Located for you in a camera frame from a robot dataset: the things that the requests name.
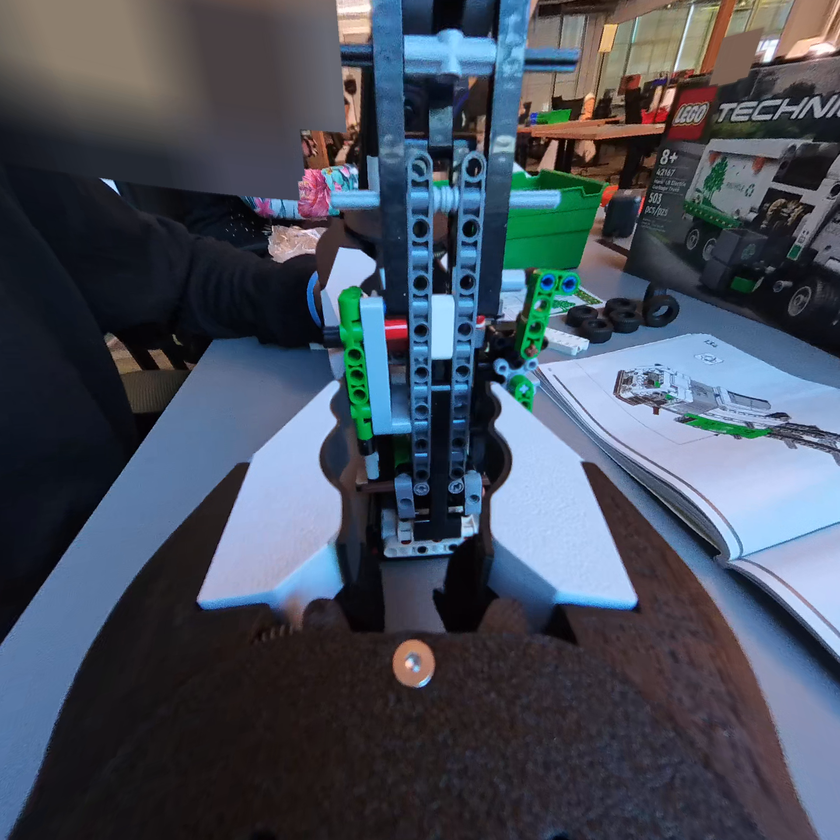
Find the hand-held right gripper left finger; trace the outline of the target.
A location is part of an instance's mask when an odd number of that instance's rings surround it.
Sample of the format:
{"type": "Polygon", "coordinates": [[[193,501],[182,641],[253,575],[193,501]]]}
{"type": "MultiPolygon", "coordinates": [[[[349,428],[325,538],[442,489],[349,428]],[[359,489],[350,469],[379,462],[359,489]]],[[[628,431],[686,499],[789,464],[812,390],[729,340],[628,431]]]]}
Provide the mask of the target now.
{"type": "Polygon", "coordinates": [[[343,581],[337,551],[347,427],[327,384],[252,456],[196,602],[204,610],[266,605],[302,613],[343,581]]]}

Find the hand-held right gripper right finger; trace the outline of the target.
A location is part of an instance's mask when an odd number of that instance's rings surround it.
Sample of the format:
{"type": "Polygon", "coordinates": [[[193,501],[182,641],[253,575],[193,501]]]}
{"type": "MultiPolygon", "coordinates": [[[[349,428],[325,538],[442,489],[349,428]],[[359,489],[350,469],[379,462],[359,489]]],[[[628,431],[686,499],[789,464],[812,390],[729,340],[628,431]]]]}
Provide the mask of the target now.
{"type": "Polygon", "coordinates": [[[637,594],[581,458],[501,385],[490,388],[511,465],[490,496],[489,587],[526,611],[634,609],[637,594]]]}

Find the lego truck model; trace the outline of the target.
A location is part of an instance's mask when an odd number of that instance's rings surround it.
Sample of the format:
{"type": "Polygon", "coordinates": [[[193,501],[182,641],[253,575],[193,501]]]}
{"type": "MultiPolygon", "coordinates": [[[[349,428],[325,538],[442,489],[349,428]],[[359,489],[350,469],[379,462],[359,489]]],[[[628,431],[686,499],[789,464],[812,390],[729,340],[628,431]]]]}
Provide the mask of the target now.
{"type": "Polygon", "coordinates": [[[570,71],[577,49],[528,47],[529,2],[372,2],[359,68],[360,188],[332,208],[381,213],[385,288],[339,295],[350,414],[364,473],[367,539],[380,559],[451,554],[481,530],[496,381],[526,408],[561,269],[525,269],[527,296],[502,322],[512,208],[554,209],[559,191],[511,190],[526,72],[570,71]]]}

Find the person's left forearm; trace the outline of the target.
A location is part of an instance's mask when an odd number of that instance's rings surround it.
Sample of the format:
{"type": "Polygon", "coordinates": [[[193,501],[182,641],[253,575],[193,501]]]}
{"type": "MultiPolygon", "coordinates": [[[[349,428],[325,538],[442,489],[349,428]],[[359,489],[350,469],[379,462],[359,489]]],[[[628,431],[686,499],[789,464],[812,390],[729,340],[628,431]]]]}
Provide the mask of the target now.
{"type": "Polygon", "coordinates": [[[283,263],[241,248],[246,207],[233,196],[175,192],[176,217],[142,213],[94,182],[102,230],[115,267],[92,305],[104,332],[185,333],[207,339],[254,337],[296,348],[320,343],[307,285],[312,255],[283,263]]]}

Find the lego instruction booklet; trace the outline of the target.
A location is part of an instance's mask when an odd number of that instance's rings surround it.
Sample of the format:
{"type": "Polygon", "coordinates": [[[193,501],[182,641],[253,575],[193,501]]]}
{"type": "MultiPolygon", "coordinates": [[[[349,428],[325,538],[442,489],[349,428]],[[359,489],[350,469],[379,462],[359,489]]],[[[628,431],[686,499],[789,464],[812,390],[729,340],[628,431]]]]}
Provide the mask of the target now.
{"type": "Polygon", "coordinates": [[[708,334],[541,364],[619,466],[839,657],[839,393],[708,334]]]}

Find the lego set box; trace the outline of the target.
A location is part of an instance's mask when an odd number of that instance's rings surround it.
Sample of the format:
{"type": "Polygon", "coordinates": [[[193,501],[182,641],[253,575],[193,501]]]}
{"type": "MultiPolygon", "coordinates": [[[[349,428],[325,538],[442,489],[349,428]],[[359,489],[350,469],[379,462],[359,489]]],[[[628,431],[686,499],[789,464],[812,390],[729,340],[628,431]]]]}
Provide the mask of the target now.
{"type": "Polygon", "coordinates": [[[838,355],[838,51],[678,85],[625,271],[838,355]]]}

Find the person's left hand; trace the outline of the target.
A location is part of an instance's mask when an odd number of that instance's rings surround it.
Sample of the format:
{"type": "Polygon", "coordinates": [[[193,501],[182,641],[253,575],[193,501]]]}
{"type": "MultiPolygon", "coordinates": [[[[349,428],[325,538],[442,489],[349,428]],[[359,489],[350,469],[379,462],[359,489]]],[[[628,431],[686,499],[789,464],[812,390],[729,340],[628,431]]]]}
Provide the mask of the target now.
{"type": "Polygon", "coordinates": [[[378,262],[381,245],[382,219],[378,209],[342,212],[331,218],[318,241],[317,267],[329,273],[339,248],[360,249],[378,262]]]}

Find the clear plastic bag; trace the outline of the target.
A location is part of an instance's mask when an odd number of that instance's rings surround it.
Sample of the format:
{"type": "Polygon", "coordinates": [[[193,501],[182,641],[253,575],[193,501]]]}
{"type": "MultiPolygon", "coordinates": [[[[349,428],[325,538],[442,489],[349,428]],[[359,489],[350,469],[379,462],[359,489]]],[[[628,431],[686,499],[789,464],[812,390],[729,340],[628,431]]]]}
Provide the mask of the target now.
{"type": "Polygon", "coordinates": [[[315,255],[325,226],[273,225],[268,236],[269,257],[278,263],[298,256],[315,255]]]}

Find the green sticker sheet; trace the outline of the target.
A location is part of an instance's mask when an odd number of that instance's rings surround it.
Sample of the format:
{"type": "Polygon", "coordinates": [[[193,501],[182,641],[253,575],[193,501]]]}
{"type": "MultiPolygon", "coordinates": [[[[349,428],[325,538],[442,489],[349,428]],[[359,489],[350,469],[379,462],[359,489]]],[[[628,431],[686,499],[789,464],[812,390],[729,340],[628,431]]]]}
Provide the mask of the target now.
{"type": "MultiPolygon", "coordinates": [[[[519,312],[522,310],[526,300],[527,291],[504,292],[500,296],[501,310],[499,320],[502,322],[515,322],[519,312]]],[[[565,313],[576,306],[590,306],[596,310],[601,309],[605,301],[587,289],[580,288],[570,296],[558,295],[555,297],[551,309],[551,317],[562,317],[565,313]]]]}

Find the green plastic bin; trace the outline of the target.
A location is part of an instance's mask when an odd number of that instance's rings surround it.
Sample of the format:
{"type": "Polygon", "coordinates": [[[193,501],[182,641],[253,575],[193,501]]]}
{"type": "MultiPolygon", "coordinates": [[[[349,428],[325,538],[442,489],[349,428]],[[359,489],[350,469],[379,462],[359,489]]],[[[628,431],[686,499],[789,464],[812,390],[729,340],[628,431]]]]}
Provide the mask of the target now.
{"type": "Polygon", "coordinates": [[[515,172],[513,192],[559,191],[561,201],[554,209],[510,210],[503,268],[577,269],[605,189],[603,182],[562,171],[515,172]]]}

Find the floral cloth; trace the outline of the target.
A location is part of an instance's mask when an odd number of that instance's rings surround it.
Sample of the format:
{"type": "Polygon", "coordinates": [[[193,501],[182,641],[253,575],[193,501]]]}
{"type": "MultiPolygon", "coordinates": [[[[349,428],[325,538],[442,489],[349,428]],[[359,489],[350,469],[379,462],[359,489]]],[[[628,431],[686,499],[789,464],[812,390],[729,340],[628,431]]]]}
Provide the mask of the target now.
{"type": "Polygon", "coordinates": [[[359,171],[352,164],[306,169],[298,184],[299,197],[289,199],[241,196],[258,216],[272,220],[323,219],[338,215],[332,208],[334,193],[359,189],[359,171]]]}

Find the wooden background table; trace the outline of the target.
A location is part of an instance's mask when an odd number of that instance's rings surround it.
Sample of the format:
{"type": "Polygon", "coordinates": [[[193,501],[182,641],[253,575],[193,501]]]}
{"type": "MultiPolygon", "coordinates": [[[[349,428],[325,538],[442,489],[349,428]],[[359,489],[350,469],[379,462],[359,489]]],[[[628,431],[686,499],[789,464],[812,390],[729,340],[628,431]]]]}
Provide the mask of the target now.
{"type": "Polygon", "coordinates": [[[636,137],[658,137],[665,131],[666,124],[663,122],[645,124],[575,120],[518,127],[518,138],[533,137],[558,141],[553,168],[557,172],[569,173],[574,157],[574,143],[577,141],[616,143],[636,137]]]}

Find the black mesh chair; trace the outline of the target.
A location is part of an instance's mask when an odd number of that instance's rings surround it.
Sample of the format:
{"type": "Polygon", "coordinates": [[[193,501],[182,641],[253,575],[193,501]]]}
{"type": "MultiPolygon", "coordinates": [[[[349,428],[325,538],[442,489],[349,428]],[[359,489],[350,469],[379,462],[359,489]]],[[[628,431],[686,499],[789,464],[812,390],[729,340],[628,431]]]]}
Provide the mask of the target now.
{"type": "Polygon", "coordinates": [[[185,383],[191,365],[177,339],[165,333],[106,334],[134,415],[161,415],[185,383]]]}

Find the person's black clothing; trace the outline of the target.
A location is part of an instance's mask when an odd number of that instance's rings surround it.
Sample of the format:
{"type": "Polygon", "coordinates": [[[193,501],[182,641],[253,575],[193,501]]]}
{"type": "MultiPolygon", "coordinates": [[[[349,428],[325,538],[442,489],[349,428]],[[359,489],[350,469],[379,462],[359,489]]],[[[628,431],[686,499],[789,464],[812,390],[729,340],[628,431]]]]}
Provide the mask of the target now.
{"type": "Polygon", "coordinates": [[[199,241],[99,180],[2,164],[2,636],[131,457],[105,335],[172,323],[199,241]]]}

